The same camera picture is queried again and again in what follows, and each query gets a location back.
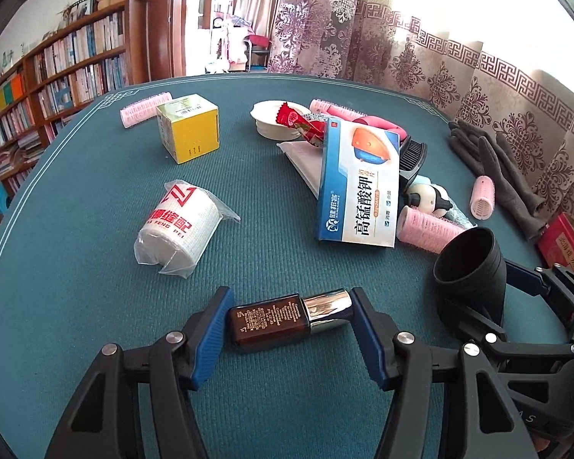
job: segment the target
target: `black comb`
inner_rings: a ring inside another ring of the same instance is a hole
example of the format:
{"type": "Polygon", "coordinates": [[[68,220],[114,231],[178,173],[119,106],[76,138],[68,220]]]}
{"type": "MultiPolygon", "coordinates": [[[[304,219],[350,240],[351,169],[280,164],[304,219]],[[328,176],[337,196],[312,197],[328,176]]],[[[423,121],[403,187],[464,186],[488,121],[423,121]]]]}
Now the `black comb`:
{"type": "Polygon", "coordinates": [[[400,145],[400,191],[411,185],[427,156],[427,144],[407,136],[400,145]]]}

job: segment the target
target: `barcode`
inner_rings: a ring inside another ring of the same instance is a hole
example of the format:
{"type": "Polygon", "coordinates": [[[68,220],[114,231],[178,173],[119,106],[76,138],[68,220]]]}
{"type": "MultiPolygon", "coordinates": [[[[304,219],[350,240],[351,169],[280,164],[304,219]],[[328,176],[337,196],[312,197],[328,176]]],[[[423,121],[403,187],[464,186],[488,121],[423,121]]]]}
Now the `barcode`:
{"type": "Polygon", "coordinates": [[[193,112],[194,110],[201,109],[202,105],[194,105],[193,107],[187,107],[186,109],[177,110],[176,113],[184,116],[185,114],[189,114],[189,112],[193,112]]]}

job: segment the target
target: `serum bottle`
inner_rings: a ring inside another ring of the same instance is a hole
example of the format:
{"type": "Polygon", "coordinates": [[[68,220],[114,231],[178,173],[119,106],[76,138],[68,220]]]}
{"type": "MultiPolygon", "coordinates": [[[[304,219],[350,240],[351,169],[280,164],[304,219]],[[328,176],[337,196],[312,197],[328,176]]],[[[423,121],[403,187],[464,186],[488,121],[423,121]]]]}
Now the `serum bottle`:
{"type": "Polygon", "coordinates": [[[300,342],[351,317],[351,296],[340,288],[308,299],[296,294],[233,307],[228,329],[237,351],[257,352],[300,342]]]}

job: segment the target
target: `table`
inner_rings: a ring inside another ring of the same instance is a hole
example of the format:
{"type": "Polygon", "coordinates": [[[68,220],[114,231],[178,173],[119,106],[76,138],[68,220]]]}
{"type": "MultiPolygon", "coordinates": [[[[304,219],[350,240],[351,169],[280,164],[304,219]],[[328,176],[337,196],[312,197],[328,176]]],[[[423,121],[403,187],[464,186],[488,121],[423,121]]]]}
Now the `table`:
{"type": "MultiPolygon", "coordinates": [[[[429,144],[422,173],[467,209],[474,176],[447,148],[448,128],[426,102],[351,82],[267,74],[216,75],[138,85],[102,97],[60,133],[0,225],[0,432],[19,459],[44,455],[53,429],[104,343],[148,345],[179,329],[219,285],[238,303],[363,287],[378,310],[427,343],[457,346],[435,312],[435,256],[314,239],[316,200],[249,111],[267,99],[322,98],[391,119],[429,144]],[[119,110],[170,91],[219,106],[220,148],[176,165],[157,121],[125,130],[119,110]],[[222,223],[187,280],[138,265],[133,243],[181,178],[215,193],[241,217],[222,223]]],[[[506,257],[539,257],[501,210],[487,221],[506,257]]],[[[540,298],[509,287],[505,327],[514,341],[565,334],[540,298]]],[[[442,387],[434,385],[426,458],[436,457],[442,387]]],[[[147,457],[158,457],[147,387],[141,397],[147,457]]],[[[389,408],[369,380],[349,328],[250,355],[224,351],[192,395],[212,459],[372,458],[389,408]]]]}

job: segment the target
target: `yellow box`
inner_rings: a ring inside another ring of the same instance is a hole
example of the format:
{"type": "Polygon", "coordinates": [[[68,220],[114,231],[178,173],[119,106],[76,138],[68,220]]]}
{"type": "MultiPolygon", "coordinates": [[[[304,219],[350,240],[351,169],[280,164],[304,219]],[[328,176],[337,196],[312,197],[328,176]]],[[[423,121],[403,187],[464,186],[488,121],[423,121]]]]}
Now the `yellow box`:
{"type": "Polygon", "coordinates": [[[219,148],[219,108],[190,94],[157,107],[161,142],[178,164],[219,148]]]}

